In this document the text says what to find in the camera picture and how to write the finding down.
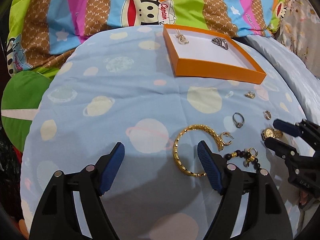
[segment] gold watch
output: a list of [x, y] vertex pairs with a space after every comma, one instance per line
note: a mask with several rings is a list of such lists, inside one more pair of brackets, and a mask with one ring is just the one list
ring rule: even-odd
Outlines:
[[279, 130], [275, 130], [271, 127], [268, 127], [263, 130], [261, 136], [262, 136], [262, 140], [264, 141], [268, 137], [272, 137], [275, 139], [281, 138], [283, 136], [283, 133]]

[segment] green pillow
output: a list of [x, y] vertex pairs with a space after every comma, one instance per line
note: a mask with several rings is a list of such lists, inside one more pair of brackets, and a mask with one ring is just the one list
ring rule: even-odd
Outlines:
[[23, 152], [33, 117], [51, 79], [33, 71], [21, 71], [7, 83], [1, 101], [1, 119], [11, 143]]

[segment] orange box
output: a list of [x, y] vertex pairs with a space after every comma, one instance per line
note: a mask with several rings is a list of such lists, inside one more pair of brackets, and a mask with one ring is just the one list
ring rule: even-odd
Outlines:
[[[176, 30], [188, 39], [179, 44]], [[180, 25], [164, 25], [164, 40], [176, 76], [209, 77], [261, 84], [266, 73], [255, 60], [230, 37], [213, 31]], [[224, 38], [225, 50], [211, 42]]]

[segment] blue gripper pad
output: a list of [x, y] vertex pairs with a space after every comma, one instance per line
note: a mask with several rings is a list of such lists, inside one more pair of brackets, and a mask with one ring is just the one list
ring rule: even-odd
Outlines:
[[205, 148], [204, 143], [204, 141], [198, 143], [198, 157], [201, 161], [205, 173], [207, 174], [211, 187], [214, 190], [218, 191], [219, 194], [221, 194], [223, 190], [221, 173], [217, 165], [214, 163], [213, 159], [210, 157], [210, 153]]
[[108, 191], [111, 188], [111, 185], [118, 173], [123, 158], [124, 145], [121, 143], [101, 174], [101, 183], [99, 187], [101, 195], [103, 195], [106, 191]]
[[302, 136], [301, 130], [298, 126], [279, 119], [275, 119], [273, 121], [273, 127], [293, 137]]

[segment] colorful striped blanket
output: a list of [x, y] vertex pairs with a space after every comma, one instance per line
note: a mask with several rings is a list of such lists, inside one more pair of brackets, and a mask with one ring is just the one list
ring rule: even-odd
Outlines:
[[60, 68], [93, 34], [125, 26], [177, 24], [230, 37], [271, 36], [288, 0], [14, 0], [7, 62], [11, 75]]

